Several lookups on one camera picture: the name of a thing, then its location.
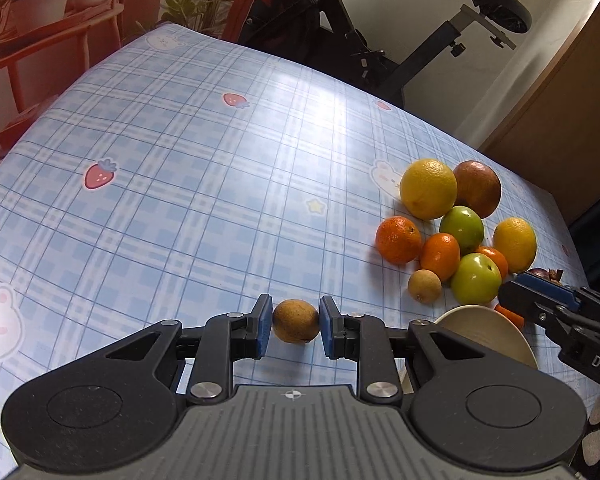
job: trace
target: brown wooden panel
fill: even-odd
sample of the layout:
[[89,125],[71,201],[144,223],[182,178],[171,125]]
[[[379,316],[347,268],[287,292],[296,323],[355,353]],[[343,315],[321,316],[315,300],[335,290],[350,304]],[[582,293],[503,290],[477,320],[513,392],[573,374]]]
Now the brown wooden panel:
[[481,151],[552,193],[568,224],[600,198],[600,3],[556,56]]

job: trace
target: blue gripper pad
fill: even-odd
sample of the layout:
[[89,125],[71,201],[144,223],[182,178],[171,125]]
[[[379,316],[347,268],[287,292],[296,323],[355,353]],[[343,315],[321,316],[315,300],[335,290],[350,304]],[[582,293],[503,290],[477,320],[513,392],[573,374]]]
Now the blue gripper pad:
[[269,335],[271,334],[271,322],[273,320],[273,301],[269,294],[261,294],[253,306],[251,316],[258,318],[258,335],[256,337],[256,352],[258,359],[267,352]]
[[556,285],[529,272],[520,272],[515,281],[563,304],[572,312],[580,309],[580,302],[574,297],[573,291],[564,286]]
[[344,357],[344,318],[340,315],[340,311],[331,296],[323,296],[320,299],[318,313],[324,354],[329,359]]

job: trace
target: white flower pot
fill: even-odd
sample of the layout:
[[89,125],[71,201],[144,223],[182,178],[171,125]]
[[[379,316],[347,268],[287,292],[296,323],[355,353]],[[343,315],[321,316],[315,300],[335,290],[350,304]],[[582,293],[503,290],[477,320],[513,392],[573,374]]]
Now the white flower pot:
[[67,0],[17,0],[11,2],[18,34],[62,20]]

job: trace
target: ribbed gray surface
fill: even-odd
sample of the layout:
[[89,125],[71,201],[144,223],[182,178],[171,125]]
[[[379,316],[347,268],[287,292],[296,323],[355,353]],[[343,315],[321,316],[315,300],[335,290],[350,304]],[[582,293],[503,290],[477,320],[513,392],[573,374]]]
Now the ribbed gray surface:
[[[295,390],[301,395],[295,396]],[[423,447],[393,408],[357,401],[346,386],[240,386],[196,407],[165,444],[135,463],[91,476],[23,466],[10,480],[481,480]],[[567,480],[555,467],[528,480]]]

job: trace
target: green apple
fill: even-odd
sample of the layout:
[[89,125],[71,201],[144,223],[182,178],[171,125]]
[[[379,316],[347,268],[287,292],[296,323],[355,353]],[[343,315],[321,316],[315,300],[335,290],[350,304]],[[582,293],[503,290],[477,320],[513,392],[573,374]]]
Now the green apple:
[[458,240],[460,254],[474,252],[484,238],[484,225],[480,217],[468,207],[452,207],[440,221],[440,232]]
[[480,253],[460,258],[458,270],[451,278],[451,290],[461,305],[486,304],[498,294],[502,283],[498,266]]

